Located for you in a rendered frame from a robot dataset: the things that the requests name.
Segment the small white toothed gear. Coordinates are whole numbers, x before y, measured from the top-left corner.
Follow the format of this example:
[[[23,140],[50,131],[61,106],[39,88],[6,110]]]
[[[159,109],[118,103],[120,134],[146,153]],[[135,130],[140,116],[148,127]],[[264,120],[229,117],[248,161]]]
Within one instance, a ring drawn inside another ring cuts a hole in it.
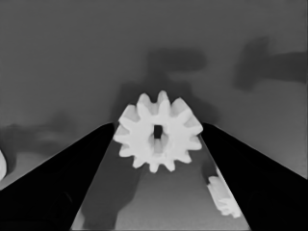
[[[202,147],[197,136],[203,127],[191,108],[182,98],[170,103],[164,90],[156,103],[141,94],[136,105],[125,108],[118,122],[114,141],[121,144],[119,156],[133,157],[134,168],[148,164],[152,173],[160,166],[173,172],[176,162],[189,164],[189,151]]]
[[[232,216],[233,218],[240,218],[242,211],[226,184],[219,168],[216,168],[217,176],[209,178],[210,184],[208,189],[214,204],[223,216]]]

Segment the white round carrier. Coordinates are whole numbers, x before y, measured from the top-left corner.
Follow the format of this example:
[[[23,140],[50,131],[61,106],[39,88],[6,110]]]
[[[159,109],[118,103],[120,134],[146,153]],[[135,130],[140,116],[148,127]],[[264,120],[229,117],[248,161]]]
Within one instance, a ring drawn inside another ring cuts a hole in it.
[[[7,160],[4,152],[0,148],[0,181],[7,175]]]

